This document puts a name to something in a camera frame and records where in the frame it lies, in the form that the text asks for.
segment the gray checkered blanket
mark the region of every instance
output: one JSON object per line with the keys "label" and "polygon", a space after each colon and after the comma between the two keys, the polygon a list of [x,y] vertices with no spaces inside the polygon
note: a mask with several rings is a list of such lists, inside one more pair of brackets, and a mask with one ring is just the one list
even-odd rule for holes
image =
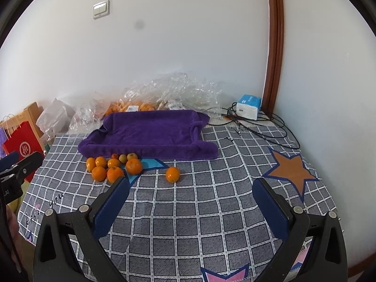
{"label": "gray checkered blanket", "polygon": [[[255,130],[281,136],[275,126]],[[91,204],[109,187],[106,181],[94,182],[86,171],[85,158],[77,149],[83,138],[58,136],[35,173],[18,214],[20,233],[33,244],[48,208],[59,213],[74,211]],[[128,281],[211,282],[216,274],[233,281],[229,277],[240,268],[245,268],[241,278],[248,276],[252,281],[280,246],[252,197],[252,183],[276,165],[270,148],[285,156],[300,152],[231,126],[204,128],[202,139],[218,144],[218,159],[164,160],[180,169],[182,176],[176,184],[166,181],[165,169],[143,173],[133,183],[110,232],[100,239]],[[292,144],[288,137],[284,143]],[[302,159],[318,178],[315,169]],[[302,202],[289,181],[266,180],[292,206],[320,215],[336,211],[321,181],[306,183]],[[72,236],[71,241],[83,271],[91,277],[76,238]]]}

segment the folded purple towel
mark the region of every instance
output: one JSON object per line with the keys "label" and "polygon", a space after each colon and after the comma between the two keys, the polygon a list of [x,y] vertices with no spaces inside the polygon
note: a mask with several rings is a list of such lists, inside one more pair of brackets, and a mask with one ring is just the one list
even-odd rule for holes
{"label": "folded purple towel", "polygon": [[216,159],[218,146],[200,138],[208,121],[193,110],[118,112],[81,141],[78,151],[87,158],[136,153],[155,159]]}

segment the light switch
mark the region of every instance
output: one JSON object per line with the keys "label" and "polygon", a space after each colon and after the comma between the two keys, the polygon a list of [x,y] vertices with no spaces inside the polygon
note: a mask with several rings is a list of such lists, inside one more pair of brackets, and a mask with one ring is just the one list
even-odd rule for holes
{"label": "light switch", "polygon": [[103,1],[93,5],[93,18],[97,19],[110,13],[110,1]]}

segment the red paper bag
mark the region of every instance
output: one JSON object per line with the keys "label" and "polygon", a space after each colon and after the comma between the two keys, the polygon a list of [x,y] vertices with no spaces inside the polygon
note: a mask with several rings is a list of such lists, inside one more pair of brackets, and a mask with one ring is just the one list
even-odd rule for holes
{"label": "red paper bag", "polygon": [[[10,138],[4,142],[3,149],[7,155],[12,151],[18,152],[20,155],[19,161],[34,151],[39,151],[43,155],[42,148],[28,121],[22,122],[21,125],[11,134]],[[31,182],[34,173],[35,171],[27,176],[25,180]]]}

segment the tissue box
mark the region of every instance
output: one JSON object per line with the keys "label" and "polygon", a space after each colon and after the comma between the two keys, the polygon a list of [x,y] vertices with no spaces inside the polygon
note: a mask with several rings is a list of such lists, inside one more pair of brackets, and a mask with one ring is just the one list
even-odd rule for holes
{"label": "tissue box", "polygon": [[236,113],[238,116],[257,120],[257,115],[261,107],[261,98],[244,94],[236,103]]}

